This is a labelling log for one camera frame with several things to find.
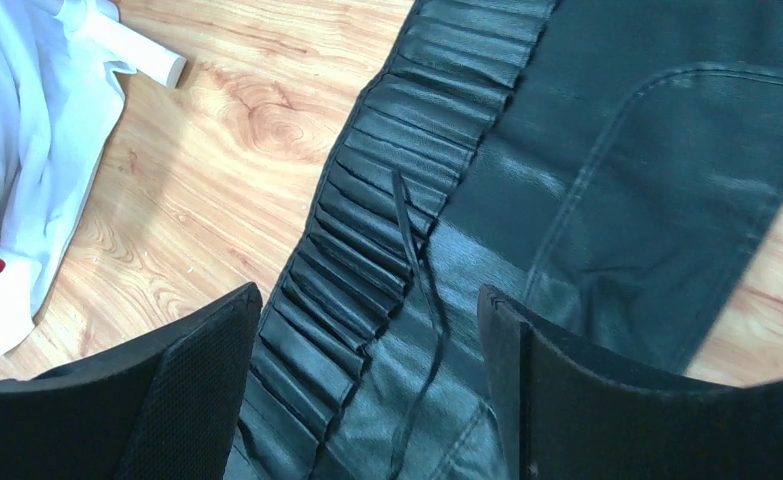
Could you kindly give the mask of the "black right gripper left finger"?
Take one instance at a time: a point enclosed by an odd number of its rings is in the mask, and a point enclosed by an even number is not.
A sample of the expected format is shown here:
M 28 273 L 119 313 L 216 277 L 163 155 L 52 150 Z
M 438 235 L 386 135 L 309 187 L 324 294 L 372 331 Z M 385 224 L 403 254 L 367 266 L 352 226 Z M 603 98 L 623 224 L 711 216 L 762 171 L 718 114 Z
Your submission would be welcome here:
M 0 479 L 219 479 L 261 310 L 245 284 L 30 380 L 0 381 Z

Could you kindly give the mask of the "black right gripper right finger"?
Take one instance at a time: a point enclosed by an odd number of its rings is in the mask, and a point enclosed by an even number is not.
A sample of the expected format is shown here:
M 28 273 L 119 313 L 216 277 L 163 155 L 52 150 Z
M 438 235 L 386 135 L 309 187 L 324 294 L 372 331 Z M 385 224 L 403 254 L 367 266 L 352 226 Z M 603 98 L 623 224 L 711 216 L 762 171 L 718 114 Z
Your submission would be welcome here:
M 671 374 L 485 285 L 477 317 L 515 479 L 783 479 L 783 379 L 737 388 Z

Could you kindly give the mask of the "black leather brush roll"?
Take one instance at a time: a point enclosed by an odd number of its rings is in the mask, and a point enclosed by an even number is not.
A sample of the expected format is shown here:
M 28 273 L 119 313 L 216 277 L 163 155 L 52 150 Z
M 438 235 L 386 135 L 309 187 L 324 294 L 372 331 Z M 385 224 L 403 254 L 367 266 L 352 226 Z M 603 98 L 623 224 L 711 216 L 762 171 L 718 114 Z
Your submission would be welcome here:
M 685 376 L 783 203 L 783 1 L 418 1 L 263 311 L 229 479 L 515 479 L 490 285 Z

